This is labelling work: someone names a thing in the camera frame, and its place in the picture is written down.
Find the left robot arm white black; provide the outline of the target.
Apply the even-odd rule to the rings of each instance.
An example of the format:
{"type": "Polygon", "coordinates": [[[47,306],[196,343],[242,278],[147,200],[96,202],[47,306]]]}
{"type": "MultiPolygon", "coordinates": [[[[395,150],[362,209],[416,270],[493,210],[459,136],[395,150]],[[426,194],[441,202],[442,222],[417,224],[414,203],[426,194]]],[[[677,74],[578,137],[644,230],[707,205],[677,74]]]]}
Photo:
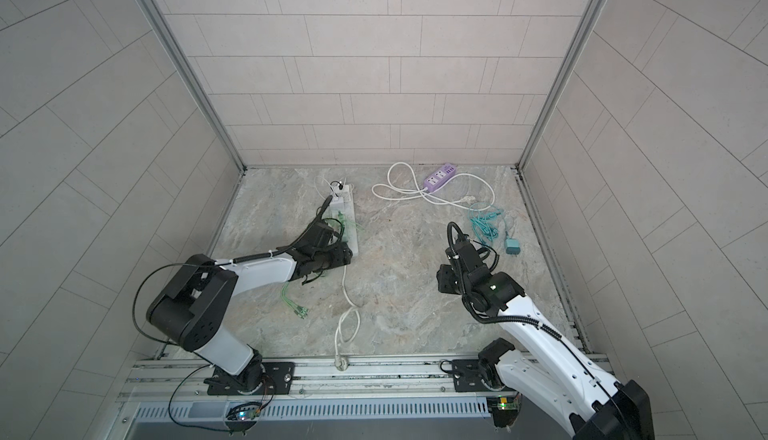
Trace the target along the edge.
{"type": "Polygon", "coordinates": [[[224,317],[239,294],[295,280],[307,284],[350,264],[353,252],[344,233],[341,220],[318,217],[294,242],[269,252],[228,261],[195,254],[163,265],[152,273],[170,268],[176,273],[150,302],[146,321],[162,334],[160,342],[193,353],[213,367],[204,380],[209,395],[286,395],[295,364],[265,362],[258,350],[223,325],[224,317]]]}

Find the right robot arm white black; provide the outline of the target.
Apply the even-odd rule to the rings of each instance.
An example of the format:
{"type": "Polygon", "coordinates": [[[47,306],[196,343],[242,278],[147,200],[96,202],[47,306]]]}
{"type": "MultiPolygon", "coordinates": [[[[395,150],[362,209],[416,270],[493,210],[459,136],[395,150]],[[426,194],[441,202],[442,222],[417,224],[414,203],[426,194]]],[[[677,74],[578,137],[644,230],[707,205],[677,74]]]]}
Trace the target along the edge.
{"type": "Polygon", "coordinates": [[[532,401],[574,439],[652,439],[651,402],[634,380],[623,383],[560,333],[510,275],[487,265],[496,252],[463,232],[450,234],[447,263],[436,274],[442,293],[460,297],[472,318],[499,325],[532,356],[504,339],[479,355],[483,382],[532,401]]]}

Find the purple power strip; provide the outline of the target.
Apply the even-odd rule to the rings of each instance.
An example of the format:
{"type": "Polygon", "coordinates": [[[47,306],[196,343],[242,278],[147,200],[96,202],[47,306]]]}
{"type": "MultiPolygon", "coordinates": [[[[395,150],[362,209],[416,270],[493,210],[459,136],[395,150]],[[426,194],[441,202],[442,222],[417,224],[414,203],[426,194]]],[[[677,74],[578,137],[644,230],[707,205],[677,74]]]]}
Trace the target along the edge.
{"type": "Polygon", "coordinates": [[[427,193],[433,193],[442,188],[449,180],[456,176],[457,168],[451,163],[446,163],[428,175],[422,182],[422,187],[427,193]]]}

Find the white multicolour power strip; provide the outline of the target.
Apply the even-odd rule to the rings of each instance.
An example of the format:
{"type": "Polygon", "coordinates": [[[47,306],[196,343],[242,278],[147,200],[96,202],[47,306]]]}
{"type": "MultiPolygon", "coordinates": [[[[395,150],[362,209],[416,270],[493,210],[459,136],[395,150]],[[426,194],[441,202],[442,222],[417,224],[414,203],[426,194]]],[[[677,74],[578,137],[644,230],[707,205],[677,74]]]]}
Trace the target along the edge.
{"type": "Polygon", "coordinates": [[[335,218],[341,222],[344,227],[342,238],[351,249],[353,255],[357,256],[359,254],[358,230],[350,185],[348,192],[344,192],[342,196],[336,197],[331,192],[331,202],[327,214],[329,218],[335,218]]]}

